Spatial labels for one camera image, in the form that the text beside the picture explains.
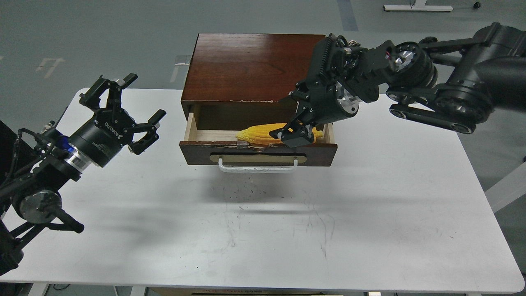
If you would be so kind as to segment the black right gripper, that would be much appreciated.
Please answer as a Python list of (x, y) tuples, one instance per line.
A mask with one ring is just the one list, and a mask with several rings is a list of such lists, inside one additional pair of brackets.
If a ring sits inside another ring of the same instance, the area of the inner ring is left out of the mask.
[(281, 99), (282, 104), (295, 102), (295, 115), (280, 129), (269, 132), (286, 146), (308, 146), (315, 141), (313, 124), (328, 124), (355, 116), (360, 100), (350, 95), (339, 82), (308, 86), (303, 79), (295, 83), (295, 90)]

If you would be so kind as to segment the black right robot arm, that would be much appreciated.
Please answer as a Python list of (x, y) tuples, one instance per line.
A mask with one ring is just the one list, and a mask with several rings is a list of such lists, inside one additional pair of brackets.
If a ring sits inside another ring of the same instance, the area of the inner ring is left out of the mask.
[(373, 49), (330, 34), (314, 46), (306, 78), (289, 93), (295, 115), (269, 135), (307, 146), (315, 126), (355, 116), (359, 103), (378, 100), (382, 84), (394, 116), (472, 134), (496, 108), (525, 111), (525, 37), (497, 22), (469, 39), (387, 40)]

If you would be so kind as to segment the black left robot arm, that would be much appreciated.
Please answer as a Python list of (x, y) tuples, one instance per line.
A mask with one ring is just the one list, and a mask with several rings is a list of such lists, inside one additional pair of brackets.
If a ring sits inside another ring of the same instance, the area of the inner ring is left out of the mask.
[(1, 274), (18, 268), (23, 248), (43, 229), (84, 231), (62, 208), (59, 190), (69, 180), (79, 180), (91, 164), (104, 167), (124, 146), (139, 155), (158, 140), (163, 109), (146, 123), (137, 123), (121, 106), (123, 90), (137, 77), (130, 73), (112, 81), (100, 76), (79, 100), (93, 116), (70, 136), (60, 133), (53, 120), (40, 133), (18, 130), (1, 184), (1, 209), (13, 208), (24, 223), (13, 230), (1, 224)]

